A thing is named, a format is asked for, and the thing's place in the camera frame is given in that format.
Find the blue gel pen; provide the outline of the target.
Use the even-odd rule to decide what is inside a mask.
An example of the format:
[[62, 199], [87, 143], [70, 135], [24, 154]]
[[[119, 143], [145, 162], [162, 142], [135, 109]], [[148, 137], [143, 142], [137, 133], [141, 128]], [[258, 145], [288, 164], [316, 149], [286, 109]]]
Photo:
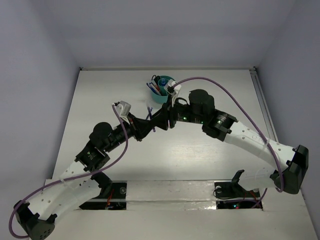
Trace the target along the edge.
[[151, 117], [152, 117], [152, 110], [153, 110], [153, 108], [152, 108], [152, 107], [150, 107], [150, 106], [148, 106], [148, 107], [147, 107], [147, 110], [148, 110], [148, 118], [149, 118], [149, 119], [151, 119]]

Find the blue ballpoint pen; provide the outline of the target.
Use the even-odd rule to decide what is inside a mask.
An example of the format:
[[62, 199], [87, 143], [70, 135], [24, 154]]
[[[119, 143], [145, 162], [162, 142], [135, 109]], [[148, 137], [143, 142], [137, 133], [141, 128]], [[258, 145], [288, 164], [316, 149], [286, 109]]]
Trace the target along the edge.
[[159, 93], [157, 92], [157, 90], [156, 90], [155, 87], [152, 85], [152, 83], [146, 83], [146, 85], [151, 89], [151, 91], [152, 91], [153, 93], [155, 93], [155, 94], [158, 95], [158, 96], [161, 96], [161, 93], [159, 94]]

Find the clear blue-capped marker pen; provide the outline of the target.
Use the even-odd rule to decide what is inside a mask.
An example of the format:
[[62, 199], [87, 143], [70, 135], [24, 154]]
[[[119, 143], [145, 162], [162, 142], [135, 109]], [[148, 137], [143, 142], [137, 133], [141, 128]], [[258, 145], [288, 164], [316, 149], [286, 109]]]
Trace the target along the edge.
[[167, 84], [167, 80], [165, 78], [161, 78], [160, 85], [164, 87], [166, 84]]

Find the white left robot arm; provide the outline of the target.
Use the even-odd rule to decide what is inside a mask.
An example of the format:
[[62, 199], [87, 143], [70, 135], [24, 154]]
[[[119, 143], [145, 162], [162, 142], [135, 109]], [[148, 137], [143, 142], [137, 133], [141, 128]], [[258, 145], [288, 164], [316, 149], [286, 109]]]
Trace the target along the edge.
[[110, 194], [113, 182], [104, 171], [125, 155], [130, 138], [142, 141], [156, 127], [169, 128], [168, 121], [159, 114], [150, 119], [129, 114], [126, 120], [118, 120], [120, 124], [115, 128], [107, 122], [98, 123], [83, 150], [58, 180], [15, 204], [9, 223], [16, 219], [31, 240], [46, 239], [63, 215], [92, 198]]

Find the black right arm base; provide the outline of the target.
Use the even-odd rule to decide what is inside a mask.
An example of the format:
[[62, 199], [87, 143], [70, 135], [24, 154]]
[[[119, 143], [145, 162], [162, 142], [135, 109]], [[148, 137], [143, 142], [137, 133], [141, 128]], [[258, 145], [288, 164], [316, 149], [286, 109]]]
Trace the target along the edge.
[[239, 185], [240, 176], [244, 170], [238, 170], [230, 181], [214, 183], [212, 195], [216, 199], [218, 210], [262, 209], [262, 204], [257, 202], [261, 195], [259, 190], [245, 190]]

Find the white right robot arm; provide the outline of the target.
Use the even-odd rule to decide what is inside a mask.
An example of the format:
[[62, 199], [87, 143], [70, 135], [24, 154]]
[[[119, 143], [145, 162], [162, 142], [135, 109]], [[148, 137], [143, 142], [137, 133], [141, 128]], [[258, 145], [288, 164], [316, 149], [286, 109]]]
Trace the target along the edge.
[[216, 109], [214, 97], [203, 89], [190, 91], [184, 104], [181, 100], [178, 97], [168, 104], [164, 121], [170, 128], [176, 122], [201, 124], [202, 131], [209, 137], [239, 147], [272, 167], [260, 169], [253, 175], [238, 170], [230, 183], [235, 196], [256, 188], [278, 188], [292, 195], [299, 193], [309, 168], [307, 147], [287, 146], [262, 137], [234, 116]]

